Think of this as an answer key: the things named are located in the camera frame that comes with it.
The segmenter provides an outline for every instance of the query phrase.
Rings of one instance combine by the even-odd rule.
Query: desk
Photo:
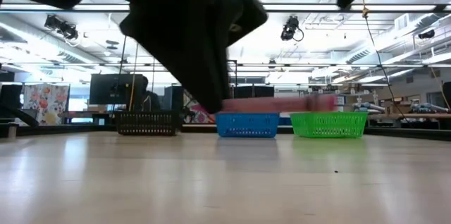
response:
[[[8,224],[451,219],[449,142],[91,132],[23,137],[14,147],[0,145],[0,153],[1,219]]]

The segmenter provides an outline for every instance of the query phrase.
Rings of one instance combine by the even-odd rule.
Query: wire basket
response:
[[[275,137],[278,113],[218,113],[216,124],[221,137]]]
[[[180,127],[176,112],[117,112],[116,127],[120,135],[173,136]]]
[[[366,112],[292,113],[291,122],[297,136],[310,138],[361,137]]]

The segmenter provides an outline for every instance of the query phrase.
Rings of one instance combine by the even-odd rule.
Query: black basket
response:
[[[120,135],[173,136],[180,124],[178,113],[173,111],[116,113],[116,126]]]

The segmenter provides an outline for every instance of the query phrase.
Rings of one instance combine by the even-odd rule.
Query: floral fabric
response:
[[[23,108],[38,110],[40,125],[61,125],[60,114],[66,111],[69,86],[50,84],[25,86]]]
[[[183,106],[189,111],[189,115],[185,116],[185,123],[215,123],[214,115],[205,111],[192,95],[185,90],[183,94]]]

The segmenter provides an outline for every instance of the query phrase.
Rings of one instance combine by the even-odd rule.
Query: computer monitor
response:
[[[142,75],[93,74],[89,93],[89,104],[126,104],[129,108],[132,97],[133,78],[133,111],[140,111],[142,105]]]

